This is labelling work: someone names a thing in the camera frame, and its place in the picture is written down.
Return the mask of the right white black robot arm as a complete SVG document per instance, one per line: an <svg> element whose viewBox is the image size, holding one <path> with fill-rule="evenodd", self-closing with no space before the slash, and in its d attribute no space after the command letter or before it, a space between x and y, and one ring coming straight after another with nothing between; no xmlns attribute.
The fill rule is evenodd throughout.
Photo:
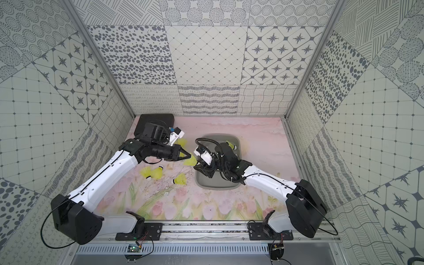
<svg viewBox="0 0 424 265"><path fill-rule="evenodd" d="M227 142L197 138L194 169L212 178L215 172L229 182L257 188L286 204L287 213L270 211L262 222L268 237L286 230L295 230L313 238L326 220L327 207L310 182L293 182L271 175L257 166L238 158Z"/></svg>

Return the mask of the grey plastic storage box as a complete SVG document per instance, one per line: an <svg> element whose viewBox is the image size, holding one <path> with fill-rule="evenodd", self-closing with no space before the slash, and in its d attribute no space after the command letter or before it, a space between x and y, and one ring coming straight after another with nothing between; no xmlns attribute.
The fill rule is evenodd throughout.
<svg viewBox="0 0 424 265"><path fill-rule="evenodd" d="M228 141L229 143L236 146L234 153L238 158L242 159L240 140L236 136L230 134L206 134L203 137L215 140L219 143ZM240 183L234 183L223 179L220 175L220 172L214 172L213 177L209 178L196 171L195 182L199 187L203 189L215 191L227 191L231 189L236 189L241 185Z"/></svg>

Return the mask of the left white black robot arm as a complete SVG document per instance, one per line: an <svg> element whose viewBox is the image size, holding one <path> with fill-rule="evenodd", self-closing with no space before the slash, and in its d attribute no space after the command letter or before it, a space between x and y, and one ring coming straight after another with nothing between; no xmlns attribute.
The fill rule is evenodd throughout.
<svg viewBox="0 0 424 265"><path fill-rule="evenodd" d="M84 245L99 235L117 234L127 240L139 241L146 234L144 217L128 212L126 216L103 217L94 213L105 195L147 157L170 162L191 158L181 145L166 145L153 140L129 139L122 143L114 156L88 181L67 196L57 195L51 201L54 228Z"/></svg>

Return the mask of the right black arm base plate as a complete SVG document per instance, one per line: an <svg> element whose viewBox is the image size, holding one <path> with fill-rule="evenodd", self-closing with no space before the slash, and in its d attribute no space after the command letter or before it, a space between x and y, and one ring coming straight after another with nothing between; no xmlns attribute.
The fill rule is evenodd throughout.
<svg viewBox="0 0 424 265"><path fill-rule="evenodd" d="M293 240L294 226L291 224L288 214L270 211L263 221L249 221L247 230L250 240Z"/></svg>

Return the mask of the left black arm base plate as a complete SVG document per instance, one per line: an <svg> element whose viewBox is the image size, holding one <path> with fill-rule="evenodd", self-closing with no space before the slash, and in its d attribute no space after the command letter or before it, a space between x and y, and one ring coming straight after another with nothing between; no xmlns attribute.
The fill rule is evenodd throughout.
<svg viewBox="0 0 424 265"><path fill-rule="evenodd" d="M145 218L139 214L131 211L126 211L126 213L133 216L136 219L136 223L131 232L117 233L115 236L116 241L140 241L143 238L159 241L162 233L163 223L146 223Z"/></svg>

